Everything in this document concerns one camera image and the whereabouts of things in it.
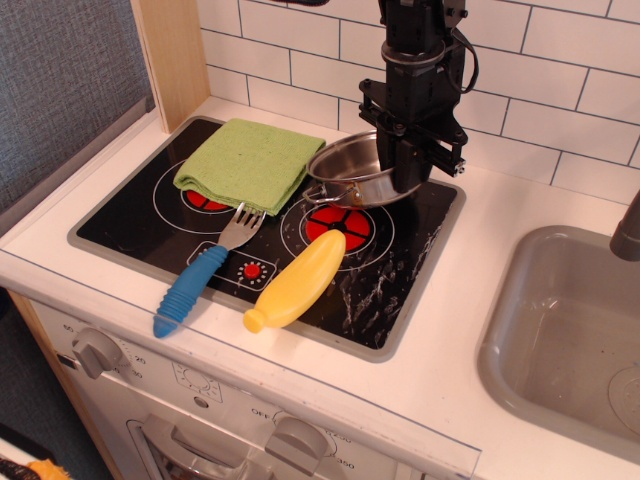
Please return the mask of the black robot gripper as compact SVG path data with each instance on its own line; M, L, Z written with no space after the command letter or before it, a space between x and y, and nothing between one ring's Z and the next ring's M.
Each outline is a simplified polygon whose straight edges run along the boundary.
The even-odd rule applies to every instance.
M398 193L425 182L433 166L452 177L464 171L468 137L454 110L467 92L467 50L465 42L437 42L407 53L384 43L385 80L360 82L360 117L375 127L380 169L393 168Z

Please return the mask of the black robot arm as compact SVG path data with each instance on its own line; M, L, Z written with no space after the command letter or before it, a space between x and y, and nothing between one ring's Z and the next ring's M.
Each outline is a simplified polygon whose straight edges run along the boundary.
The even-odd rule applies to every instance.
M432 168L450 176L463 172L468 137L454 110L479 73L463 79L466 58L476 54L458 28L468 15L465 2L382 1L379 8L386 74L382 81L361 81L360 116L376 129L381 169L405 193Z

